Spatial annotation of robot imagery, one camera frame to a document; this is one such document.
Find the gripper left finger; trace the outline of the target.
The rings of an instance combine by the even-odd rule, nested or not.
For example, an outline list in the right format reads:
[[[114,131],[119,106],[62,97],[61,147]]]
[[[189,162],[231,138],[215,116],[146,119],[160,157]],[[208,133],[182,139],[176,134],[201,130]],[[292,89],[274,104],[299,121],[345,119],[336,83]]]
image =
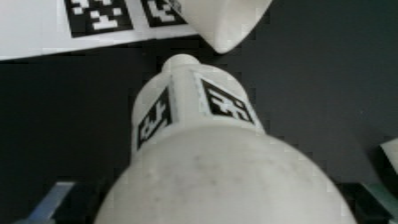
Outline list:
[[[94,224],[109,181],[59,181],[29,216],[11,224]]]

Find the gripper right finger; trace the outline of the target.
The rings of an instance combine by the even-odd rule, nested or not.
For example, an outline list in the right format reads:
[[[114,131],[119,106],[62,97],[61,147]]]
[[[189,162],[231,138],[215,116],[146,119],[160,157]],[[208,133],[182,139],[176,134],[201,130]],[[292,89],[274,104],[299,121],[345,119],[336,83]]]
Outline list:
[[[377,183],[340,183],[338,188],[359,224],[398,224],[398,197]]]

